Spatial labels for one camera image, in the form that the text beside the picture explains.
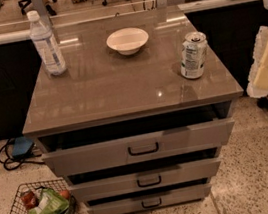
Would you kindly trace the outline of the green white 7up can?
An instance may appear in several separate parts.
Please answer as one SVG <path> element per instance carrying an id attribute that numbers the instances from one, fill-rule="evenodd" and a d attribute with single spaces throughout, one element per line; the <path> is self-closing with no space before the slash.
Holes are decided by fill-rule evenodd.
<path id="1" fill-rule="evenodd" d="M 189 32 L 182 45 L 181 75 L 188 79 L 198 79 L 203 75 L 207 51 L 206 35 Z"/>

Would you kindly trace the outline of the white paper bowl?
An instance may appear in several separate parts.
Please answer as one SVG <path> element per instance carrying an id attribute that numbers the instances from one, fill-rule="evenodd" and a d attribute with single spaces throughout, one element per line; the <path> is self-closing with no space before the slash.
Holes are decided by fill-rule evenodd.
<path id="1" fill-rule="evenodd" d="M 131 27 L 113 32 L 106 42 L 109 48 L 127 56 L 138 52 L 149 40 L 148 37 L 145 30 Z"/>

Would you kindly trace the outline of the red soda can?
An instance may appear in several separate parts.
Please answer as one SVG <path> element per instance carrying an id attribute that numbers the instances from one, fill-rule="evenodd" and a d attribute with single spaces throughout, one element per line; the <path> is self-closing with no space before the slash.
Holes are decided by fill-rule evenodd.
<path id="1" fill-rule="evenodd" d="M 29 188 L 22 190 L 20 199 L 27 210 L 35 208 L 39 204 L 36 195 Z"/>

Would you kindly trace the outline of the top grey drawer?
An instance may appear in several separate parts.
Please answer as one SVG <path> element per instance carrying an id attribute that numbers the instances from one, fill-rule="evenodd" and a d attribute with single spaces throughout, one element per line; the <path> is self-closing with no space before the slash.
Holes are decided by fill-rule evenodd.
<path id="1" fill-rule="evenodd" d="M 234 123 L 232 118 L 203 122 L 57 150 L 42 156 L 43 161 L 59 177 L 110 169 L 222 146 L 227 143 Z"/>

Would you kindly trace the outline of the grey drawer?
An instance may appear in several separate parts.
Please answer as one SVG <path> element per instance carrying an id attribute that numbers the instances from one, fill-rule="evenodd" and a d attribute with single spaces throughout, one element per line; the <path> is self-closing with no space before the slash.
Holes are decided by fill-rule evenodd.
<path id="1" fill-rule="evenodd" d="M 158 209 L 164 206 L 182 204 L 183 202 L 201 200 L 207 197 L 210 190 L 209 184 L 182 187 L 132 199 L 106 202 L 88 208 L 87 212 L 89 214 L 128 214 Z"/>
<path id="2" fill-rule="evenodd" d="M 57 150 L 42 156 L 43 161 L 59 177 L 110 169 L 222 146 L 227 143 L 234 123 L 232 118 L 203 122 Z"/>
<path id="3" fill-rule="evenodd" d="M 161 167 L 160 169 L 131 173 L 98 181 L 81 183 L 70 187 L 70 192 L 79 201 L 87 202 L 107 197 L 149 190 L 150 188 L 175 185 L 216 175 L 219 158 Z"/>

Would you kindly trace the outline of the middle grey drawer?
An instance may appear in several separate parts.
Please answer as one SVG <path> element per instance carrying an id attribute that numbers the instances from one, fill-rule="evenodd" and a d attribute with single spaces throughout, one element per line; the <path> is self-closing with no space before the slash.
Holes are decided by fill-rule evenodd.
<path id="1" fill-rule="evenodd" d="M 79 201 L 87 202 L 107 197 L 149 190 L 150 188 L 175 185 L 216 175 L 219 158 L 161 167 L 160 169 L 131 173 L 98 181 L 81 183 L 70 187 L 70 192 Z"/>

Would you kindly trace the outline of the bottom grey drawer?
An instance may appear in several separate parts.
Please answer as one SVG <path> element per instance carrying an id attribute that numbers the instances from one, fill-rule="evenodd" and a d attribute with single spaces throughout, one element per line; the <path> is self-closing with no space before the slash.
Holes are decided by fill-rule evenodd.
<path id="1" fill-rule="evenodd" d="M 182 204 L 183 202 L 201 200 L 207 197 L 210 190 L 209 184 L 182 187 L 132 199 L 106 202 L 88 208 L 87 212 L 89 214 L 128 214 L 158 209 L 164 206 Z"/>

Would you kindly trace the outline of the clear plastic water bottle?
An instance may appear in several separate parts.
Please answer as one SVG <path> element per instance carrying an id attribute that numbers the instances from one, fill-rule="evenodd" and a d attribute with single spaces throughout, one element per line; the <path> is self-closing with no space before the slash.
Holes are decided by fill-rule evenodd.
<path id="1" fill-rule="evenodd" d="M 51 75 L 63 74 L 66 71 L 67 64 L 52 29 L 41 20 L 36 10 L 27 12 L 26 16 L 30 23 L 31 40 L 47 72 Z"/>

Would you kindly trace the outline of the red apple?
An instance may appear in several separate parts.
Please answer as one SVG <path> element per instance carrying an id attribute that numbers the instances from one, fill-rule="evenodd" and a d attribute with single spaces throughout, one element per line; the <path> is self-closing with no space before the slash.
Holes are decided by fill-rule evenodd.
<path id="1" fill-rule="evenodd" d="M 70 192 L 68 190 L 61 190 L 59 193 L 64 199 L 70 199 Z"/>

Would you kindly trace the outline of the green chip bag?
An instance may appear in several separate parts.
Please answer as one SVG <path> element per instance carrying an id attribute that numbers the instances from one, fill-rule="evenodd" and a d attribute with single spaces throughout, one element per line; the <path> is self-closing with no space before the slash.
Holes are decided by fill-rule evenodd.
<path id="1" fill-rule="evenodd" d="M 41 190 L 39 201 L 28 214 L 62 214 L 69 207 L 69 201 L 51 188 Z"/>

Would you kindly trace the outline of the blue foot pedal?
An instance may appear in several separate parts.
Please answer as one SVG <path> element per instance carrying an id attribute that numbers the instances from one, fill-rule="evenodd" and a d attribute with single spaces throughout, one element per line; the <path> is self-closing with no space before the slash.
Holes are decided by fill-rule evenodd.
<path id="1" fill-rule="evenodd" d="M 20 158 L 21 156 L 26 156 L 28 153 L 31 152 L 32 147 L 34 146 L 33 141 L 25 136 L 15 138 L 14 146 L 12 150 L 12 157 L 13 158 Z"/>

